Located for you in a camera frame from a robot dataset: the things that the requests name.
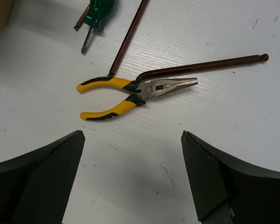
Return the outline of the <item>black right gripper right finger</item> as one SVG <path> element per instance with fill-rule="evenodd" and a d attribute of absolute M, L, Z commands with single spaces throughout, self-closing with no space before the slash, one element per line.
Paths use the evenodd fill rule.
<path fill-rule="evenodd" d="M 182 152 L 203 224 L 280 224 L 280 172 L 227 154 L 190 132 Z"/>

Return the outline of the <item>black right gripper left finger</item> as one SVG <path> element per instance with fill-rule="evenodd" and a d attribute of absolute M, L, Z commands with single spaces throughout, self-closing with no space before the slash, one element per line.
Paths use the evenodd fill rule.
<path fill-rule="evenodd" d="M 76 130 L 0 162 L 0 224 L 60 224 L 84 148 Z"/>

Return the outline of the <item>yellow black needle-nose pliers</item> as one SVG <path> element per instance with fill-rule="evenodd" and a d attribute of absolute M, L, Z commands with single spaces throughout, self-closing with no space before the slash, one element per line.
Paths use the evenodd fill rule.
<path fill-rule="evenodd" d="M 145 105 L 149 98 L 159 97 L 178 90 L 197 85 L 197 78 L 156 79 L 150 82 L 127 80 L 117 77 L 97 77 L 87 80 L 76 87 L 84 93 L 97 87 L 114 87 L 130 92 L 131 95 L 114 108 L 103 112 L 82 112 L 80 118 L 88 121 L 102 121 L 122 115 L 135 106 Z"/>

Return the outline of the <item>small bronze hex key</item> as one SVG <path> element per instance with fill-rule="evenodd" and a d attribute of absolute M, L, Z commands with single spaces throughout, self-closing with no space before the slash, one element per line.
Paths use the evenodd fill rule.
<path fill-rule="evenodd" d="M 84 23 L 84 19 L 87 16 L 88 10 L 89 10 L 90 4 L 87 6 L 87 8 L 84 10 L 83 14 L 80 16 L 79 20 L 76 22 L 74 26 L 75 31 L 79 31 L 79 29 L 82 27 Z"/>

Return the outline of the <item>green stubby phillips screwdriver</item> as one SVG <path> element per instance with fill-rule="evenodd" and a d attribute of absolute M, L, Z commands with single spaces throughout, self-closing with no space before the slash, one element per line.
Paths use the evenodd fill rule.
<path fill-rule="evenodd" d="M 116 0 L 90 0 L 90 6 L 84 18 L 84 24 L 89 26 L 88 33 L 81 48 L 81 54 L 87 51 L 93 31 L 103 31 L 115 8 Z"/>

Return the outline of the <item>long thin bronze hex key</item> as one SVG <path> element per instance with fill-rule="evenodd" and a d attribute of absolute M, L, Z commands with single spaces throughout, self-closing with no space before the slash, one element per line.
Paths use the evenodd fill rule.
<path fill-rule="evenodd" d="M 109 70 L 109 74 L 107 75 L 108 77 L 113 77 L 116 75 L 116 72 L 118 71 L 118 69 L 121 65 L 121 62 L 125 56 L 125 53 L 131 43 L 131 40 L 133 39 L 133 35 L 134 35 L 135 31 L 137 30 L 137 27 L 140 23 L 141 18 L 143 17 L 143 14 L 144 14 L 149 2 L 150 2 L 150 0 L 141 1 L 140 5 L 138 7 L 138 10 L 133 18 L 133 21 L 126 33 L 126 36 L 119 48 L 119 51 L 113 61 L 112 66 Z"/>

